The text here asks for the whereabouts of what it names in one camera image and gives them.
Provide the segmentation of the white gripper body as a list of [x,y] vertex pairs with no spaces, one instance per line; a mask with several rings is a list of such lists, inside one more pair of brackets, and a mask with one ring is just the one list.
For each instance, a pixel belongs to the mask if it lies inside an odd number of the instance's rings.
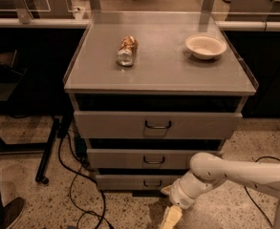
[[198,196],[210,192],[223,184],[221,179],[206,180],[187,172],[171,185],[161,188],[161,192],[169,197],[169,201],[183,210],[190,208]]

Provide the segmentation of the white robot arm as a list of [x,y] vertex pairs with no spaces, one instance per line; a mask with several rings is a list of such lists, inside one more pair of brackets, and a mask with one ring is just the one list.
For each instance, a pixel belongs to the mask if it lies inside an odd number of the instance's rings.
[[272,229],[280,229],[280,163],[230,161],[208,153],[190,158],[190,169],[171,185],[162,188],[172,203],[165,209],[160,229],[174,229],[183,210],[201,194],[227,180],[278,199]]

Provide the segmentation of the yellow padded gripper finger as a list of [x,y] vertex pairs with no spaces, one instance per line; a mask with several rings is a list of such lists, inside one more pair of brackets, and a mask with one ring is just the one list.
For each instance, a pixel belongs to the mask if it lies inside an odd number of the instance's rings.
[[172,205],[167,207],[164,211],[159,229],[174,229],[174,226],[179,222],[182,215],[182,209],[179,206]]

